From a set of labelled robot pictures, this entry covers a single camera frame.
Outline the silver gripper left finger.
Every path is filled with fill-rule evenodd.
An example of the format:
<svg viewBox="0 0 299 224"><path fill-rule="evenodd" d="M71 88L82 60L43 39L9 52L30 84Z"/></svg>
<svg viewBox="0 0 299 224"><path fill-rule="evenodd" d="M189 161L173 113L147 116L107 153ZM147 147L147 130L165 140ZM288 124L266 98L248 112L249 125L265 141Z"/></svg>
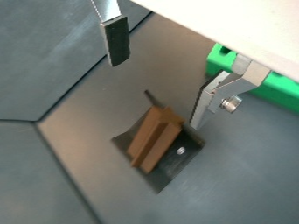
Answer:
<svg viewBox="0 0 299 224"><path fill-rule="evenodd" d="M109 62L117 67L129 59L131 53L127 17L122 14L118 0L90 1L98 13Z"/></svg>

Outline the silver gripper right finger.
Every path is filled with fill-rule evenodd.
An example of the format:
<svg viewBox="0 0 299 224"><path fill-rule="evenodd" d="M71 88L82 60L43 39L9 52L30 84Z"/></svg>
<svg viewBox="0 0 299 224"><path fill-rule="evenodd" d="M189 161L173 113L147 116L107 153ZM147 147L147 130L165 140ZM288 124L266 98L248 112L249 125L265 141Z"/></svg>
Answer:
<svg viewBox="0 0 299 224"><path fill-rule="evenodd" d="M233 64L233 72L221 71L202 86L191 115L191 126L197 130L202 128L219 109L233 113L242 103L239 94L257 87L243 78L245 72L253 63L257 62L239 54Z"/></svg>

